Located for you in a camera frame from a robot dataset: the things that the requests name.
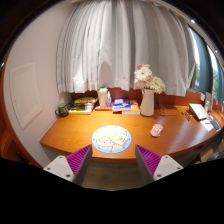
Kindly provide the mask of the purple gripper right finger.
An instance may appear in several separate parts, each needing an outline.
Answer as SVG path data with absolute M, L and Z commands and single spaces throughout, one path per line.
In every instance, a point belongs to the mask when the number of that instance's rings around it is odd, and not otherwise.
M 182 169 L 182 166 L 169 155 L 160 156 L 140 145 L 135 145 L 135 156 L 145 184 Z

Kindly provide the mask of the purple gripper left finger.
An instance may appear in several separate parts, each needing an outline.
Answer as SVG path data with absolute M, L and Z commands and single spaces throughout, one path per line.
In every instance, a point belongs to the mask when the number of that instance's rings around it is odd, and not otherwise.
M 92 157 L 92 145 L 68 156 L 59 155 L 44 170 L 81 186 Z

